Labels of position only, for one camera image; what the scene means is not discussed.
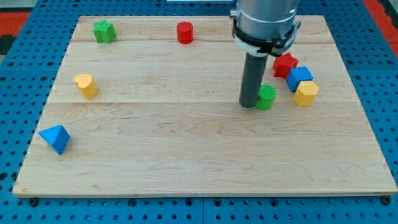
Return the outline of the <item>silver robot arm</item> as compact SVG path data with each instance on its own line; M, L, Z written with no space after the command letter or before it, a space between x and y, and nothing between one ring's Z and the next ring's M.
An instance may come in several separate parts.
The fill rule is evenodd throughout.
M299 0L237 0L230 11L235 44L254 57L281 56L295 40Z

